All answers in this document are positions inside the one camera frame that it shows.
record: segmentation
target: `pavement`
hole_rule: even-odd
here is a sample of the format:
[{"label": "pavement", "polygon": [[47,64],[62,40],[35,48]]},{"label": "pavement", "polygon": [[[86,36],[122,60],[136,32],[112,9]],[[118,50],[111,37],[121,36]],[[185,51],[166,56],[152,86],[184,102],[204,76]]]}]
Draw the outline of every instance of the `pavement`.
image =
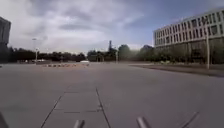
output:
[{"label": "pavement", "polygon": [[3,65],[0,111],[10,128],[224,127],[224,78],[91,63]]},{"label": "pavement", "polygon": [[192,74],[200,74],[200,75],[208,75],[208,76],[216,76],[216,77],[224,77],[223,65],[219,68],[222,69],[206,69],[205,67],[197,67],[197,66],[185,66],[185,65],[154,65],[154,64],[131,64],[131,66],[149,68],[149,69],[157,69],[157,70],[165,70],[172,72],[184,72],[184,73],[192,73]]}]

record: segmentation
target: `white car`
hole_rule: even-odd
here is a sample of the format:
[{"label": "white car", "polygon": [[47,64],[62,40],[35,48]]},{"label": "white car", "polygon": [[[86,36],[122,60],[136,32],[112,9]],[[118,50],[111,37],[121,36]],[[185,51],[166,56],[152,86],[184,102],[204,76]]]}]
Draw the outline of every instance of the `white car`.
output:
[{"label": "white car", "polygon": [[88,60],[83,60],[83,61],[80,61],[81,63],[89,63]]}]

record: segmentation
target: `cloud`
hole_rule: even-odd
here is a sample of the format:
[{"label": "cloud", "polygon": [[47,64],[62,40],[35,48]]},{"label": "cloud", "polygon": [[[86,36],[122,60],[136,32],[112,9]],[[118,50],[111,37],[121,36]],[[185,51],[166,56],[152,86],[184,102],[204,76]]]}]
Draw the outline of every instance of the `cloud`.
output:
[{"label": "cloud", "polygon": [[224,4],[222,0],[205,0],[199,8],[203,1],[1,0],[0,16],[12,22],[9,45],[86,52],[107,49],[108,40],[115,46],[126,43],[133,48],[152,44],[154,29]]}]

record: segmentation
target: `building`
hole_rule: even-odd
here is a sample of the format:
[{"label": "building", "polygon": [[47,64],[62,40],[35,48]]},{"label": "building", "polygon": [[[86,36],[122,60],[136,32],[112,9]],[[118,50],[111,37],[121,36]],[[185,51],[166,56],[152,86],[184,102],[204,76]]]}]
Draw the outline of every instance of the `building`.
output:
[{"label": "building", "polygon": [[206,32],[211,49],[224,44],[224,8],[183,19],[154,31],[154,46],[157,51],[176,47],[182,54],[195,50],[205,52]]},{"label": "building", "polygon": [[9,42],[11,23],[0,17],[0,62],[7,60],[7,44]]}]

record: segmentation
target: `lamp post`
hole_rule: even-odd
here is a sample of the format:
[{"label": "lamp post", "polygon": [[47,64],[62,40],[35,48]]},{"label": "lamp post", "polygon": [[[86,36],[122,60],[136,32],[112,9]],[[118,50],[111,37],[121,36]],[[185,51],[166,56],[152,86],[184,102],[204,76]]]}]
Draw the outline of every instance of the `lamp post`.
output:
[{"label": "lamp post", "polygon": [[114,47],[114,48],[116,50],[116,53],[115,53],[115,55],[116,55],[116,63],[118,63],[118,49],[119,49],[119,47],[118,48]]},{"label": "lamp post", "polygon": [[37,48],[36,48],[36,45],[35,45],[37,39],[33,38],[32,40],[33,40],[33,45],[34,45],[34,50],[35,50],[35,64],[37,64]]},{"label": "lamp post", "polygon": [[202,20],[204,28],[205,28],[205,41],[206,41],[206,48],[207,48],[207,64],[206,68],[210,69],[210,45],[209,45],[209,32],[208,32],[208,19],[203,19]]}]

